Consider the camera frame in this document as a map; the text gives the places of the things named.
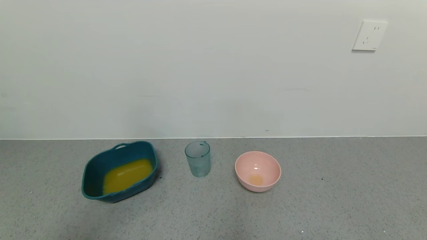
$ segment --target gray floor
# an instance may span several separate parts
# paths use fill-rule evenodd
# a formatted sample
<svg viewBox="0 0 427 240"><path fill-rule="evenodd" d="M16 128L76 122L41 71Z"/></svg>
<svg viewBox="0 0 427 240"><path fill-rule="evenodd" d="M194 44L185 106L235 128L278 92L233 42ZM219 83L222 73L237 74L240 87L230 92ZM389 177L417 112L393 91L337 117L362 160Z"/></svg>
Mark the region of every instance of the gray floor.
<svg viewBox="0 0 427 240"><path fill-rule="evenodd" d="M0 141L0 239L426 239L427 138L207 139L212 170L199 179L191 141L150 140L161 178L115 204L85 199L81 178L127 141ZM251 150L282 167L268 192L236 179Z"/></svg>

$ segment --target wall socket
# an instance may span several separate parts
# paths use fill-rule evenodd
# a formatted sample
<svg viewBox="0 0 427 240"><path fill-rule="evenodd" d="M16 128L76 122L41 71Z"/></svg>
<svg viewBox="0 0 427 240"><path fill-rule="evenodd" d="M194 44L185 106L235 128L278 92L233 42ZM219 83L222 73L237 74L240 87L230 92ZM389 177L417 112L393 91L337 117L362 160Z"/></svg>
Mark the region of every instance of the wall socket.
<svg viewBox="0 0 427 240"><path fill-rule="evenodd" d="M377 50L388 24L387 22L363 21L354 42L353 50Z"/></svg>

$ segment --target pink bowl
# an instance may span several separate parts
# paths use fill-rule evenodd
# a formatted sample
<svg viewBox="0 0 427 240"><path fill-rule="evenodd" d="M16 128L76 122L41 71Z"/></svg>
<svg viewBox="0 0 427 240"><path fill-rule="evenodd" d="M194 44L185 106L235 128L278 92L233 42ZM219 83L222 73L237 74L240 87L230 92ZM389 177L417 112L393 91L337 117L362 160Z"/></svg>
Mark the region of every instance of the pink bowl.
<svg viewBox="0 0 427 240"><path fill-rule="evenodd" d="M282 174L277 160L264 152L245 152L237 158L237 178L248 190L265 192L279 181Z"/></svg>

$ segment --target basket handle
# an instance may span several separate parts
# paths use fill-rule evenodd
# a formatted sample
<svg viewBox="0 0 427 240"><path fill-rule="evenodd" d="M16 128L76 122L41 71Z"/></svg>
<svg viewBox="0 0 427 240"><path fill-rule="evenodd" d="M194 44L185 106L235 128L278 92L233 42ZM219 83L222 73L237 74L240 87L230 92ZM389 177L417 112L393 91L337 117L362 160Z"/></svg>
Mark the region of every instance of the basket handle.
<svg viewBox="0 0 427 240"><path fill-rule="evenodd" d="M114 146L111 150L115 150L115 149L118 149L121 146L127 146L127 145L129 145L129 143L120 143L120 144L117 144L116 146Z"/></svg>

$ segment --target liquid residue in bowl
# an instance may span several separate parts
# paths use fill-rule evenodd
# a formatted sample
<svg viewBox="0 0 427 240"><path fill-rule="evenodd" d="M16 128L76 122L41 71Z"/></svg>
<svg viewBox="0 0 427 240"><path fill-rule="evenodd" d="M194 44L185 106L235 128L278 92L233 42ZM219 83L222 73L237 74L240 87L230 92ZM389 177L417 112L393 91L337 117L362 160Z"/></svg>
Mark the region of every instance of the liquid residue in bowl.
<svg viewBox="0 0 427 240"><path fill-rule="evenodd" d="M249 183L255 186L262 186L263 185L263 177L261 177L258 174L251 175L249 177Z"/></svg>
<svg viewBox="0 0 427 240"><path fill-rule="evenodd" d="M140 181L153 171L150 160L139 159L110 170L104 177L104 195L120 192Z"/></svg>

